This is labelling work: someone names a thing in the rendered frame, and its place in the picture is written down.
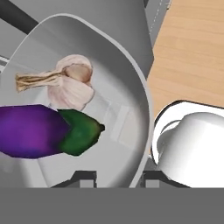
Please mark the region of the grey appliance panel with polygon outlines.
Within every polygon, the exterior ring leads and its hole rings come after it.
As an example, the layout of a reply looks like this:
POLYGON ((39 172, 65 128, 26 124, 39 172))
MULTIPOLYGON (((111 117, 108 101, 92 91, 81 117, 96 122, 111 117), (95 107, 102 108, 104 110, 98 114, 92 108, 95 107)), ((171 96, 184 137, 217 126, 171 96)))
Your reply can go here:
MULTIPOLYGON (((153 46, 172 0, 10 0, 40 22, 56 13, 87 20, 118 41, 148 76, 153 46)), ((0 57, 9 59, 25 33, 0 19, 0 57)))

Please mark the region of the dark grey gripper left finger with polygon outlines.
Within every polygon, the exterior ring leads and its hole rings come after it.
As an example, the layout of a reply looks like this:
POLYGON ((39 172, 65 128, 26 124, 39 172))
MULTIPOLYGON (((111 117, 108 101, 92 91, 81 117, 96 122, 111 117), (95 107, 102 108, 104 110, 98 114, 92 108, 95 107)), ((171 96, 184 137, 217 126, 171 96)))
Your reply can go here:
POLYGON ((63 181, 54 187, 96 188, 96 180, 96 171, 76 171, 70 179, 63 181))

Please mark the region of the white garlic bulb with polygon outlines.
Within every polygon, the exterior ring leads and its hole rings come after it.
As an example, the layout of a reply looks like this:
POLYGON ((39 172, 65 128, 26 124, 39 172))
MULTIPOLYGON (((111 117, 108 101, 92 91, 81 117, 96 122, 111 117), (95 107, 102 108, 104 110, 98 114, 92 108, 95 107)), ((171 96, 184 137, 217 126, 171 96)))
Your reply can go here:
POLYGON ((95 93, 91 86, 92 74, 90 60, 83 55, 72 54, 59 60, 52 71, 17 73, 16 89, 21 92, 47 87, 49 101, 54 107, 82 111, 95 93))

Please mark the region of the white round object, black rim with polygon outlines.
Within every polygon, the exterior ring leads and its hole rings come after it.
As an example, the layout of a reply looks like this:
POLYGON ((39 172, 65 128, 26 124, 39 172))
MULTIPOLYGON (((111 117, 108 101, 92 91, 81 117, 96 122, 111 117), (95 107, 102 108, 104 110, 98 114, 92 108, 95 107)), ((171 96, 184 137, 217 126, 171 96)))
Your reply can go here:
POLYGON ((155 120, 151 156, 168 179, 191 188, 224 188, 224 106, 178 100, 155 120))

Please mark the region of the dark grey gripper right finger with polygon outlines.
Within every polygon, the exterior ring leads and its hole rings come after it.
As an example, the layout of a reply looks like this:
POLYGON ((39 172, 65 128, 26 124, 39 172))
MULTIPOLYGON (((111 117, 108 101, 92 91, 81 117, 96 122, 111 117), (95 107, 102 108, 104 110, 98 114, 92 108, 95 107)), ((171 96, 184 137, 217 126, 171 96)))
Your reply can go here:
POLYGON ((168 186, 187 188, 187 185, 180 184, 167 178, 161 171, 144 171, 140 186, 144 188, 165 188, 168 186))

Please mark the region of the purple eggplant with green cap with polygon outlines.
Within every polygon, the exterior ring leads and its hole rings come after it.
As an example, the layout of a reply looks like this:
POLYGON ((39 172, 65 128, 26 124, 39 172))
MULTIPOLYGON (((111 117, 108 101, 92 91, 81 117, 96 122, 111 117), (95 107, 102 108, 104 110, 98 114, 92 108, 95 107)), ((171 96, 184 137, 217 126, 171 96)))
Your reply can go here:
POLYGON ((13 158, 78 157, 95 145, 105 126, 75 109, 44 105, 0 107, 0 152, 13 158))

